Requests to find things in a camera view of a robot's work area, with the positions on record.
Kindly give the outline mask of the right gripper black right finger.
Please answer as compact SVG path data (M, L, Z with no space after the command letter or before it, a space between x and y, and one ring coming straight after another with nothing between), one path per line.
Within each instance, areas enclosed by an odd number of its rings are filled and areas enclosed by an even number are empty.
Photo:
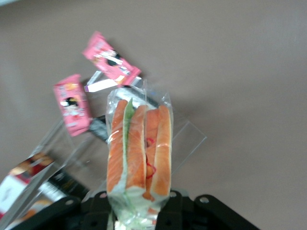
M254 224L212 195L191 200L171 190L157 217L158 230L257 230Z

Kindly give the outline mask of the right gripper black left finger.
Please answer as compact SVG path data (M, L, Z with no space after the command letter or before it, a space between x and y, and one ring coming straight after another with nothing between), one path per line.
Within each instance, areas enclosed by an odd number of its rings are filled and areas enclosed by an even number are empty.
M82 202L68 196L22 221L14 230L111 230L113 211L105 191Z

